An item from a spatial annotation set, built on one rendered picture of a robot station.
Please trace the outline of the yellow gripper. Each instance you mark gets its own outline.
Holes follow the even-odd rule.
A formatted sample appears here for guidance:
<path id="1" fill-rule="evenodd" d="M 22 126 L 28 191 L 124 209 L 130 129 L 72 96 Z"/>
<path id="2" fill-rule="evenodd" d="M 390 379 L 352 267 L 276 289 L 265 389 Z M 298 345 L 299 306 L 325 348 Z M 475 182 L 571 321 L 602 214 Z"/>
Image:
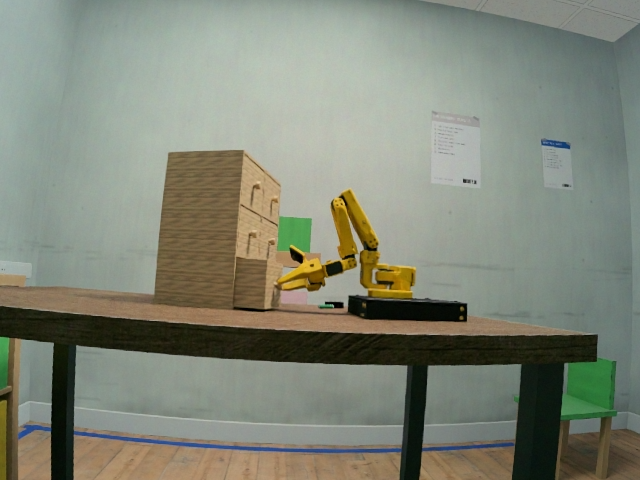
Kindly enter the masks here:
<path id="1" fill-rule="evenodd" d="M 294 261 L 299 262 L 301 265 L 295 270 L 293 270 L 292 272 L 288 273 L 287 275 L 285 275 L 284 277 L 278 280 L 277 282 L 278 284 L 290 282 L 283 285 L 282 291 L 292 291 L 292 290 L 303 289 L 303 288 L 306 288 L 308 291 L 318 291 L 321 288 L 321 285 L 325 287 L 326 283 L 324 278 L 326 276 L 323 268 L 321 267 L 319 259 L 316 258 L 316 259 L 307 261 L 305 257 L 305 253 L 303 253 L 302 251 L 300 251 L 299 249 L 295 248 L 292 245 L 290 246 L 289 249 L 291 253 L 291 258 Z"/>

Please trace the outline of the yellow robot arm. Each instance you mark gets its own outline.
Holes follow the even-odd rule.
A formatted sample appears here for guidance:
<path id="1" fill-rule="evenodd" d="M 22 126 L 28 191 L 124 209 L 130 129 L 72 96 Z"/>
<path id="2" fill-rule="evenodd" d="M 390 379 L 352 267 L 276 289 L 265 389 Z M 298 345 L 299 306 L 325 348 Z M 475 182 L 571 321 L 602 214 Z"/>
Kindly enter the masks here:
<path id="1" fill-rule="evenodd" d="M 410 286 L 411 282 L 413 282 L 412 273 L 414 268 L 389 266 L 389 270 L 387 270 L 387 264 L 378 264 L 380 252 L 377 251 L 377 246 L 379 245 L 379 241 L 354 193 L 351 189 L 348 189 L 339 196 L 340 197 L 331 201 L 330 208 L 340 242 L 337 249 L 339 257 L 342 258 L 342 260 L 333 262 L 329 260 L 326 261 L 326 264 L 321 265 L 326 278 L 342 274 L 344 271 L 357 266 L 355 255 L 358 254 L 358 250 L 349 224 L 350 219 L 364 247 L 364 250 L 360 251 L 359 255 L 360 284 L 368 289 L 367 297 L 412 299 L 413 292 L 410 291 Z M 366 237 L 366 239 L 364 237 Z M 378 269 L 375 272 L 375 280 L 378 280 L 378 284 L 372 282 L 374 269 Z M 387 286 L 389 286 L 389 290 L 378 290 L 387 289 Z M 393 290 L 406 292 L 393 292 Z"/>

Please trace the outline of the wooden chest of drawers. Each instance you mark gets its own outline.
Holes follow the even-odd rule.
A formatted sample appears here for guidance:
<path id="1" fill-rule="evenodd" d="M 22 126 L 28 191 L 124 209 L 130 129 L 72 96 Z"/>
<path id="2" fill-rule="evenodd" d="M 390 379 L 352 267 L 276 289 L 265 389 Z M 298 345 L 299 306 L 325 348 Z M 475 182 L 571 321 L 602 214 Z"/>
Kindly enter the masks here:
<path id="1" fill-rule="evenodd" d="M 241 201 L 244 158 L 264 172 L 261 212 Z M 236 258 L 259 259 L 265 173 L 245 150 L 168 152 L 154 303 L 233 307 Z M 258 258 L 237 254 L 240 205 L 261 217 Z"/>

